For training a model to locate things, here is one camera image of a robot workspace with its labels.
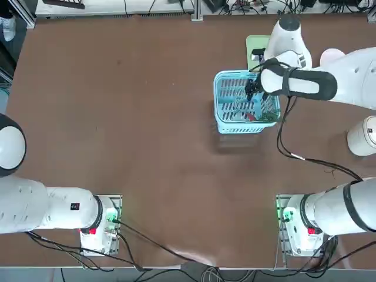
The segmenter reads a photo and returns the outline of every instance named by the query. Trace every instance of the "brown table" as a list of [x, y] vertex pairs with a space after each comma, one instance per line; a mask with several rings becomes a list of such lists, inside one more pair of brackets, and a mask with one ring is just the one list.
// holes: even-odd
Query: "brown table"
[[[183, 254], [222, 267], [273, 267], [276, 194], [319, 192], [350, 180], [280, 155], [277, 126], [257, 135], [217, 133], [215, 74], [245, 69], [246, 37], [269, 35], [276, 19], [38, 22], [26, 36], [8, 108], [28, 140], [27, 158], [17, 174], [47, 186], [120, 193], [123, 220]], [[364, 16], [304, 15], [301, 23], [315, 65], [329, 47], [349, 52], [376, 45], [376, 26]], [[284, 108], [286, 100], [280, 100]], [[300, 100], [286, 123], [284, 142], [301, 155], [375, 176], [376, 159], [353, 156], [344, 133], [370, 114], [356, 106]], [[77, 231], [42, 234], [79, 244]], [[182, 262], [125, 235], [144, 266]], [[338, 253], [371, 239], [375, 236], [341, 236]], [[2, 266], [77, 265], [24, 234], [2, 235], [0, 244]], [[345, 266], [374, 268], [375, 254], [375, 248], [365, 250]], [[128, 258], [123, 246], [120, 256]], [[98, 262], [124, 266], [106, 258]], [[288, 266], [300, 263], [289, 261]]]

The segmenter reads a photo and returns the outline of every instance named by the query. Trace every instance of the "red object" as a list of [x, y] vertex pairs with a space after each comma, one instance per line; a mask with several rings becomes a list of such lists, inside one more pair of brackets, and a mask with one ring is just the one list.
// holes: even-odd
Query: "red object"
[[256, 120], [256, 118], [251, 114], [251, 113], [246, 113], [247, 115], [247, 118], [252, 121], [252, 120]]
[[315, 234], [315, 228], [308, 228], [308, 234]]

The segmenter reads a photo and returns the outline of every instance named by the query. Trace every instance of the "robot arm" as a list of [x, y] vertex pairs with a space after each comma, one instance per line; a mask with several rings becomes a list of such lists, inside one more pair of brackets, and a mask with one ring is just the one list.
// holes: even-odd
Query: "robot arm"
[[0, 234], [79, 229], [83, 248], [109, 254], [115, 248], [118, 229], [112, 219], [119, 219], [120, 212], [112, 198], [75, 187], [45, 187], [40, 182], [11, 176], [25, 155], [26, 139], [21, 127], [0, 114]]
[[316, 194], [295, 194], [281, 218], [294, 256], [312, 256], [330, 236], [376, 232], [376, 178], [347, 183]]
[[301, 37], [300, 24], [292, 17], [282, 17], [273, 29], [264, 53], [259, 90], [270, 95], [329, 100], [376, 109], [376, 95], [373, 93], [376, 48], [351, 52], [312, 69], [311, 55]]

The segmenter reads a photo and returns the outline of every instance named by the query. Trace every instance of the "wire bundle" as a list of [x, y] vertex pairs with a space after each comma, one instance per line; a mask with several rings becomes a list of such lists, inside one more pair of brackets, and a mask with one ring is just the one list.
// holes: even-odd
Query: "wire bundle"
[[207, 274], [209, 275], [209, 282], [212, 282], [212, 276], [217, 278], [217, 282], [221, 282], [221, 281], [222, 282], [245, 282], [249, 277], [252, 276], [254, 272], [255, 270], [253, 271], [247, 270], [247, 272], [245, 273], [243, 277], [236, 279], [236, 280], [230, 280], [230, 279], [224, 279], [221, 273], [219, 272], [218, 267], [212, 266], [212, 267], [205, 269], [205, 271], [202, 272], [200, 282], [205, 282], [205, 278]]

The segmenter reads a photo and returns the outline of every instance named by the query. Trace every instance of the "blue basket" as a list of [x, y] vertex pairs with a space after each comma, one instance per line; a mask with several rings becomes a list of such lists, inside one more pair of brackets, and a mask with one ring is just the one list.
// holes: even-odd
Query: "blue basket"
[[[247, 70], [227, 70], [216, 75], [213, 83], [214, 115], [220, 133], [258, 133], [278, 121], [278, 97], [268, 96], [263, 100], [263, 93], [259, 92], [251, 101], [247, 100], [244, 87], [249, 79], [255, 80], [256, 77], [256, 73]], [[256, 119], [250, 121], [247, 113]]]

